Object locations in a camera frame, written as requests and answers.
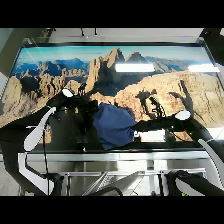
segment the printed mountain image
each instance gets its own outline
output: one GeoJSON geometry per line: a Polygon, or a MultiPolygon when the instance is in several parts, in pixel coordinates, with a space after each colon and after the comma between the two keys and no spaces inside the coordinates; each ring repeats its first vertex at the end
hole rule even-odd
{"type": "MultiPolygon", "coordinates": [[[[224,92],[216,74],[190,72],[188,66],[199,63],[191,58],[177,60],[150,55],[131,51],[124,56],[122,48],[111,47],[107,54],[98,54],[91,60],[78,57],[38,63],[18,60],[2,97],[0,127],[39,110],[63,88],[77,93],[84,82],[92,100],[125,108],[136,121],[155,117],[149,100],[154,96],[167,116],[186,109],[206,127],[223,126],[224,92]],[[155,71],[116,72],[116,63],[153,63],[155,71]]],[[[51,132],[49,127],[47,143],[52,141],[51,132]]],[[[185,133],[178,135],[191,140],[185,133]]]]}

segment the screen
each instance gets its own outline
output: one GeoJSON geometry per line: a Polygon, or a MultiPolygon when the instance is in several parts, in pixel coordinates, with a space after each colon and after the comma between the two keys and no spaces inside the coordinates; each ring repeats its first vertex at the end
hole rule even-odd
{"type": "MultiPolygon", "coordinates": [[[[123,108],[136,122],[156,118],[149,99],[153,96],[167,116],[188,110],[215,137],[223,126],[224,95],[213,67],[206,50],[193,46],[22,48],[2,97],[0,127],[39,110],[63,88],[77,94],[86,83],[91,100],[123,108]]],[[[97,138],[96,133],[82,135],[78,116],[74,109],[51,118],[46,143],[69,149],[97,138]]],[[[141,142],[163,142],[164,134],[160,130],[136,136],[141,142]]],[[[191,141],[184,132],[176,135],[191,141]]]]}

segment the folded garment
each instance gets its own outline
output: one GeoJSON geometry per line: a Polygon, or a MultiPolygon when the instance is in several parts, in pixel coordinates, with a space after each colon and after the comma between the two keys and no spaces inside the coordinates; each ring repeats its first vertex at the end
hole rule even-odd
{"type": "Polygon", "coordinates": [[[122,108],[100,103],[99,111],[93,115],[93,125],[105,150],[126,145],[133,141],[135,120],[122,108]]]}

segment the floor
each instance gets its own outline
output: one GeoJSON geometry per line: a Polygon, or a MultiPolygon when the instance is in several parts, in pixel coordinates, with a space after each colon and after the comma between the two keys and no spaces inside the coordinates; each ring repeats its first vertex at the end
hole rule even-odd
{"type": "MultiPolygon", "coordinates": [[[[173,28],[173,29],[123,29],[123,28],[97,28],[97,34],[102,36],[150,36],[150,35],[173,35],[173,36],[199,36],[203,28],[173,28]]],[[[93,28],[83,28],[84,34],[94,35],[93,28]]],[[[56,32],[53,32],[51,39],[54,40],[57,37],[62,36],[81,36],[80,28],[56,28],[56,32]]],[[[29,163],[31,167],[39,172],[45,172],[45,165],[43,162],[29,163]]],[[[137,171],[146,170],[149,168],[157,169],[179,169],[179,168],[205,168],[208,179],[220,186],[217,173],[215,172],[214,165],[208,159],[201,160],[155,160],[155,161],[122,161],[122,162],[49,162],[49,172],[66,172],[66,171],[137,171]]],[[[14,179],[5,171],[3,162],[0,162],[0,195],[1,196],[13,196],[18,195],[19,186],[14,179]]]]}

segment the blue fabric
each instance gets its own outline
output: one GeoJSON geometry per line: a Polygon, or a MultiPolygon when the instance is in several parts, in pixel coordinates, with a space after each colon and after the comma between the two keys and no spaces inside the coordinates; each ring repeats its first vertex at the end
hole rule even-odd
{"type": "Polygon", "coordinates": [[[133,141],[134,131],[131,127],[136,122],[127,110],[100,103],[99,111],[94,114],[93,118],[93,125],[105,150],[133,141]]]}

